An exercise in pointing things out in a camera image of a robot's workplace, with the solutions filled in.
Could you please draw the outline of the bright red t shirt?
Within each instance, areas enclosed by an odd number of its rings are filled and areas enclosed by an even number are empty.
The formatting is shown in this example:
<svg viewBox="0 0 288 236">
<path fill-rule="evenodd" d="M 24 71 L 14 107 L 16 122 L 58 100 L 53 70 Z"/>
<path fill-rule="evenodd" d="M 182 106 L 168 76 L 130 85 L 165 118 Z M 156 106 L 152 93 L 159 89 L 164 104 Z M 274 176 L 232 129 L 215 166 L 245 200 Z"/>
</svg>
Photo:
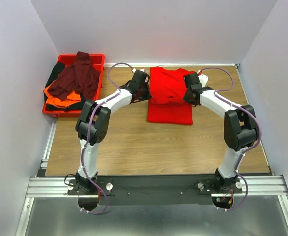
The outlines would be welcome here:
<svg viewBox="0 0 288 236">
<path fill-rule="evenodd" d="M 150 69 L 147 121 L 192 125 L 192 106 L 184 101 L 187 91 L 184 76 L 191 74 L 183 68 L 166 70 L 162 67 Z"/>
</svg>

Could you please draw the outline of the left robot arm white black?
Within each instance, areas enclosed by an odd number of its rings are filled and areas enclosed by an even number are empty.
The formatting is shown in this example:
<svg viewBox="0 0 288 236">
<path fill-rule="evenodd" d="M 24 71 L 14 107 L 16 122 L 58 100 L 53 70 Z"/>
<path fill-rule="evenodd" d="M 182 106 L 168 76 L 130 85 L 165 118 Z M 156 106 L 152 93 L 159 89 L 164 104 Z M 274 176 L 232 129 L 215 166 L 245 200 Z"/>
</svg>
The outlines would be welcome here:
<svg viewBox="0 0 288 236">
<path fill-rule="evenodd" d="M 75 174 L 74 189 L 85 194 L 98 191 L 97 155 L 100 143 L 107 135 L 110 116 L 131 103 L 151 99 L 149 75 L 144 69 L 133 69 L 130 81 L 120 86 L 113 94 L 97 101 L 85 102 L 75 130 L 81 145 L 80 166 Z"/>
</svg>

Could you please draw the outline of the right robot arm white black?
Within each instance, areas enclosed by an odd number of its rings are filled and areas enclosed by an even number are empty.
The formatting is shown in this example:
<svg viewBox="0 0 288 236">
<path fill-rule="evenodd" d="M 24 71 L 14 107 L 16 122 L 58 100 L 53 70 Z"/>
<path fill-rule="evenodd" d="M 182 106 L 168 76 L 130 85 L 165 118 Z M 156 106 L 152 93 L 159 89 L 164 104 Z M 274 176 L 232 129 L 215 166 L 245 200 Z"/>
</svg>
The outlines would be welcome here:
<svg viewBox="0 0 288 236">
<path fill-rule="evenodd" d="M 192 106 L 207 107 L 224 120 L 223 137 L 227 149 L 212 184 L 217 192 L 223 193 L 235 184 L 242 159 L 260 142 L 261 132 L 252 106 L 241 106 L 211 87 L 204 87 L 201 77 L 200 72 L 184 76 L 187 88 L 184 101 Z"/>
</svg>

